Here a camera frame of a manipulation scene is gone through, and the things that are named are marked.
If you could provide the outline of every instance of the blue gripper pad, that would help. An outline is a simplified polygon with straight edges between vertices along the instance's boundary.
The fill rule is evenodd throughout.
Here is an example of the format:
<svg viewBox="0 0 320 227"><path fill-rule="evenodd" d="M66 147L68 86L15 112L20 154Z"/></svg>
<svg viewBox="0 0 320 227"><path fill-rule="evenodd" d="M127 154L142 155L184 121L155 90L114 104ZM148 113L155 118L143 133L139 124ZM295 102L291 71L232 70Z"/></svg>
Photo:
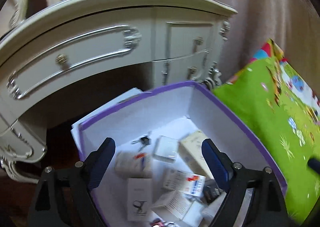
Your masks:
<svg viewBox="0 0 320 227"><path fill-rule="evenodd" d="M229 181L233 177L232 161L225 153L217 149L211 139L202 142L201 150L218 187L228 192Z"/></svg>
<svg viewBox="0 0 320 227"><path fill-rule="evenodd" d="M91 152L85 160L90 176L87 187L89 191L97 188L113 158L116 144L112 138L106 138L97 151Z"/></svg>

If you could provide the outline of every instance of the screw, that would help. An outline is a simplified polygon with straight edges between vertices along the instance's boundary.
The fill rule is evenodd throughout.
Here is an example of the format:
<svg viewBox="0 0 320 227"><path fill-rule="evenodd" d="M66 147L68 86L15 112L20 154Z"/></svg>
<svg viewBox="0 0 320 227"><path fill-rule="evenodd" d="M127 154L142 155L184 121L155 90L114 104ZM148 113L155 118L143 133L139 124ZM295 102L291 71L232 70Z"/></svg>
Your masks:
<svg viewBox="0 0 320 227"><path fill-rule="evenodd" d="M235 162L235 163L233 163L233 167L234 167L235 169L241 169L241 168L242 168L242 165L241 165L240 163L238 163L238 162Z"/></svg>
<svg viewBox="0 0 320 227"><path fill-rule="evenodd" d="M52 171L52 167L51 167L51 166L47 166L47 167L44 169L44 171L45 171L46 173L50 173L50 172Z"/></svg>
<svg viewBox="0 0 320 227"><path fill-rule="evenodd" d="M75 163L75 167L81 167L83 166L83 162L82 161L78 161Z"/></svg>
<svg viewBox="0 0 320 227"><path fill-rule="evenodd" d="M271 174L272 173L272 169L270 168L270 167L266 167L265 169L264 169L268 174Z"/></svg>

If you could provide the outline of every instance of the drawer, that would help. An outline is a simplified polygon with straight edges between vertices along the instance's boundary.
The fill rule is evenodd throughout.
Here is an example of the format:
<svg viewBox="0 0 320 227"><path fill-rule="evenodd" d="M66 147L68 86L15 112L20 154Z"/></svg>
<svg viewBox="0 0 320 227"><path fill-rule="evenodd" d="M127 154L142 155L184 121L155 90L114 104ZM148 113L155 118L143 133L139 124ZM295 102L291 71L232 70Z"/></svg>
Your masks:
<svg viewBox="0 0 320 227"><path fill-rule="evenodd" d="M158 7L154 60L178 58L214 47L221 16L191 9Z"/></svg>
<svg viewBox="0 0 320 227"><path fill-rule="evenodd" d="M194 55L153 61L153 87L184 80L202 81L207 77L210 52L203 50Z"/></svg>
<svg viewBox="0 0 320 227"><path fill-rule="evenodd" d="M0 69L0 78L9 78L0 94L19 117L75 81L149 61L150 8L99 13L57 27L15 53Z"/></svg>
<svg viewBox="0 0 320 227"><path fill-rule="evenodd" d="M170 59L166 84L184 80L202 80L208 73L207 56L208 52L204 50L191 56Z"/></svg>
<svg viewBox="0 0 320 227"><path fill-rule="evenodd" d="M46 153L46 146L16 121L0 135L0 152L10 160L34 163Z"/></svg>
<svg viewBox="0 0 320 227"><path fill-rule="evenodd" d="M211 46L211 23L167 22L167 58L195 54Z"/></svg>

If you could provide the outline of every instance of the drawer knob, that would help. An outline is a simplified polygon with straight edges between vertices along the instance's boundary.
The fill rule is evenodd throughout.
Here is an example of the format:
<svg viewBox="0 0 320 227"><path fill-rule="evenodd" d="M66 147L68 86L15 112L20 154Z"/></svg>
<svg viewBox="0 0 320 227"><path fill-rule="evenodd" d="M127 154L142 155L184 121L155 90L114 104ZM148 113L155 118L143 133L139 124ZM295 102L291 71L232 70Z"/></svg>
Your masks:
<svg viewBox="0 0 320 227"><path fill-rule="evenodd" d="M203 38L201 36L197 37L197 39L195 39L195 43L196 43L196 45L202 45L203 44Z"/></svg>
<svg viewBox="0 0 320 227"><path fill-rule="evenodd" d="M68 61L68 57L65 54L59 54L56 57L56 63L59 64L59 65L63 65L67 61Z"/></svg>
<svg viewBox="0 0 320 227"><path fill-rule="evenodd" d="M220 35L222 35L222 39L224 41L228 41L227 34L229 30L230 30L230 23L227 20L223 21L222 28L220 29Z"/></svg>
<svg viewBox="0 0 320 227"><path fill-rule="evenodd" d="M192 80L192 76L197 72L197 67L192 66L189 67L188 77L187 80Z"/></svg>

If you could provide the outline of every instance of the white paper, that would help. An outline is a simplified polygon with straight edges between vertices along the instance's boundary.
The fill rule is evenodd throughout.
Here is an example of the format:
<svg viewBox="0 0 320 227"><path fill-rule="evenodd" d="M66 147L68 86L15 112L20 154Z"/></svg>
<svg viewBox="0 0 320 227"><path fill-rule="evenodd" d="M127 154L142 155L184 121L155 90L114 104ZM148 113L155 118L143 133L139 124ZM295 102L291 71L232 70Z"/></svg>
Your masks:
<svg viewBox="0 0 320 227"><path fill-rule="evenodd" d="M96 110L90 112L88 115L84 116L82 119L78 120L77 122L72 124L71 135L75 141L77 149L82 152L81 145L80 145L80 134L79 134L79 124L86 121L87 119L99 114L101 111L114 106L115 104L124 101L125 99L131 98L137 94L142 93L141 90L138 88L132 88L125 93L119 95L118 97L112 99L111 101L107 102L106 104L102 105L101 107L97 108Z"/></svg>

